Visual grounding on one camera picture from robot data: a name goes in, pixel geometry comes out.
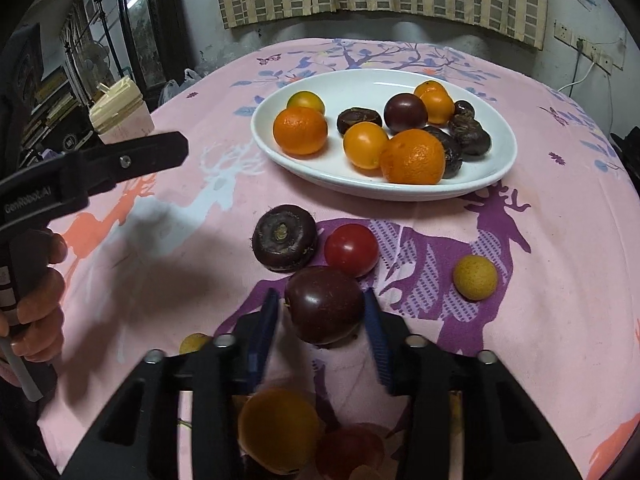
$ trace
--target electrical outlet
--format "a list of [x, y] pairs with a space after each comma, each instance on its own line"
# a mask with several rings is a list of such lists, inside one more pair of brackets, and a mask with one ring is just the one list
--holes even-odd
[[563, 25], [560, 22], [556, 22], [554, 36], [558, 38], [558, 40], [562, 41], [563, 43], [566, 43], [569, 46], [575, 46], [574, 32], [569, 27], [567, 27], [566, 25]]
[[613, 70], [613, 58], [606, 52], [601, 52], [600, 59], [598, 60], [598, 65], [601, 66], [602, 69], [610, 75]]
[[591, 59], [594, 63], [598, 64], [598, 62], [600, 61], [599, 47], [591, 43], [591, 41], [586, 40], [585, 38], [579, 39], [582, 40], [582, 53], [584, 54], [584, 57]]

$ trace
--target orange deer print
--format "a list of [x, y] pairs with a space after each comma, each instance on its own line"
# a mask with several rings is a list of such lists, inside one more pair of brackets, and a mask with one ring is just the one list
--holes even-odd
[[151, 188], [155, 183], [155, 173], [146, 177], [129, 180], [125, 184], [122, 196], [113, 209], [105, 216], [104, 220], [100, 221], [86, 211], [82, 211], [76, 216], [76, 219], [69, 226], [69, 229], [62, 235], [66, 244], [73, 250], [76, 256], [76, 259], [65, 274], [67, 283], [71, 282], [71, 278], [74, 272], [76, 272], [78, 264], [95, 251], [107, 237], [115, 223], [118, 222], [118, 225], [124, 224], [127, 215], [133, 208], [133, 203], [136, 198], [139, 196], [153, 195]]
[[[636, 319], [636, 340], [640, 346], [640, 319]], [[589, 460], [591, 467], [586, 480], [600, 480], [600, 478], [602, 478], [626, 446], [626, 443], [631, 438], [631, 435], [639, 423], [640, 413], [631, 420], [621, 424], [607, 440], [596, 448], [596, 451], [593, 452]]]

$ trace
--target metal screw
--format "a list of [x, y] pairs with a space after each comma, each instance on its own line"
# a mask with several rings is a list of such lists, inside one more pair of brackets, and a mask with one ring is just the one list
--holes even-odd
[[229, 348], [236, 344], [236, 336], [233, 334], [221, 334], [213, 341], [218, 348]]
[[420, 334], [411, 334], [404, 340], [411, 348], [424, 348], [429, 344], [429, 340]]
[[482, 350], [478, 352], [478, 360], [485, 365], [492, 365], [498, 362], [498, 357], [491, 350]]
[[166, 354], [162, 350], [150, 350], [145, 355], [145, 363], [150, 365], [157, 364], [166, 357]]

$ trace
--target plastic container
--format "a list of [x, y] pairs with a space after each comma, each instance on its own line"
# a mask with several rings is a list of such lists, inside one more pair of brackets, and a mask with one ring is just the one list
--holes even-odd
[[104, 86], [103, 91], [104, 95], [89, 111], [91, 124], [102, 142], [137, 139], [154, 130], [149, 109], [130, 77], [125, 76], [111, 88]]

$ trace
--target white cable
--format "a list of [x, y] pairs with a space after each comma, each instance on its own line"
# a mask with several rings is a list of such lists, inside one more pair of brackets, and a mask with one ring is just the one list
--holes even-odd
[[580, 83], [582, 83], [585, 79], [587, 79], [587, 77], [589, 76], [589, 74], [591, 73], [591, 70], [593, 69], [593, 67], [596, 66], [596, 62], [592, 62], [591, 66], [589, 67], [589, 69], [587, 70], [587, 73], [584, 75], [584, 77], [582, 79], [580, 79], [580, 81], [576, 81], [575, 83], [569, 83], [568, 85], [564, 85], [561, 89], [559, 89], [558, 91], [561, 92], [562, 90], [564, 90], [565, 88], [569, 88], [569, 86], [574, 86], [574, 85], [579, 85]]

